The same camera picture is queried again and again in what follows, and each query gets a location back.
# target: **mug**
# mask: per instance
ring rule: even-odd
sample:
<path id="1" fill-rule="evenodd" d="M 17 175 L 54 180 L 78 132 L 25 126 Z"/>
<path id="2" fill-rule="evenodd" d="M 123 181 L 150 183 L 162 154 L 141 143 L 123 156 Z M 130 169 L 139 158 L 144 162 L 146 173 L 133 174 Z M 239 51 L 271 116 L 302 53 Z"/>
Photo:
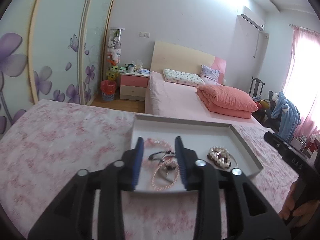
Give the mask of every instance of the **mug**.
<path id="1" fill-rule="evenodd" d="M 132 73 L 133 73 L 133 70 L 134 70 L 134 66 L 129 66 L 128 68 L 129 68 L 129 73 L 132 74 Z"/>

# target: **wardrobe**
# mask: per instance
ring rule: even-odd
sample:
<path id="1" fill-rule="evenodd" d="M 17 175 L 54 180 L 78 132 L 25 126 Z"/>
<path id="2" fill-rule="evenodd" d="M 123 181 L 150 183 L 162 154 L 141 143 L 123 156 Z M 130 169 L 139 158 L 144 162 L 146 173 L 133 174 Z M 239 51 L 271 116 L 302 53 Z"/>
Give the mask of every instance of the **wardrobe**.
<path id="1" fill-rule="evenodd" d="M 113 0 L 12 0 L 0 19 L 0 139 L 41 99 L 89 105 Z"/>

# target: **air conditioner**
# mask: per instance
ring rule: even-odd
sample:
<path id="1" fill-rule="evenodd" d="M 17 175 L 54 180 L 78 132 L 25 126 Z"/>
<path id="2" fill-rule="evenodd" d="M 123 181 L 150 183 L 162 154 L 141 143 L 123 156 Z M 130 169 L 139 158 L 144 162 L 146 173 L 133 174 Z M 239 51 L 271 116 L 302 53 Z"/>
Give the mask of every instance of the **air conditioner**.
<path id="1" fill-rule="evenodd" d="M 250 22 L 254 27 L 256 27 L 259 31 L 264 31 L 264 21 L 256 15 L 252 10 L 250 10 L 246 6 L 242 6 L 238 8 L 238 16 L 241 16 L 242 18 L 246 19 L 248 22 Z"/>

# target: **drawer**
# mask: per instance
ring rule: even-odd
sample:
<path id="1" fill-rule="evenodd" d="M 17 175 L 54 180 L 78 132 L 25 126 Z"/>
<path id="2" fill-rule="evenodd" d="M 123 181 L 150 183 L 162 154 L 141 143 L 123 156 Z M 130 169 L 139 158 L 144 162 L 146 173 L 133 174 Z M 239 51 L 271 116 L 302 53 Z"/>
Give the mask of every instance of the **drawer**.
<path id="1" fill-rule="evenodd" d="M 147 77 L 135 77 L 128 75 L 121 75 L 120 84 L 124 86 L 132 86 L 132 87 L 142 87 L 146 88 L 148 85 L 149 78 Z"/>
<path id="2" fill-rule="evenodd" d="M 146 88 L 132 87 L 132 86 L 120 86 L 120 95 L 145 97 Z"/>

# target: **curtain rod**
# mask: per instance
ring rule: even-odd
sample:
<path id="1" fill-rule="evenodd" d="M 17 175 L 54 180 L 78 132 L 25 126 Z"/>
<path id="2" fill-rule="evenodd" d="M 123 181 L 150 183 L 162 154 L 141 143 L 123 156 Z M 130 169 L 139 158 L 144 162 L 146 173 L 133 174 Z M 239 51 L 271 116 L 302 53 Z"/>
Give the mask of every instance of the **curtain rod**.
<path id="1" fill-rule="evenodd" d="M 307 31 L 310 31 L 310 32 L 314 32 L 314 33 L 320 35 L 320 33 L 316 32 L 316 31 L 314 31 L 314 30 L 310 30 L 310 29 L 308 29 L 308 28 L 300 27 L 300 26 L 297 26 L 297 25 L 294 25 L 294 24 L 291 24 L 291 23 L 289 23 L 289 26 L 291 26 L 291 27 L 297 27 L 297 28 L 300 28 L 300 29 L 303 29 L 303 30 L 307 30 Z"/>

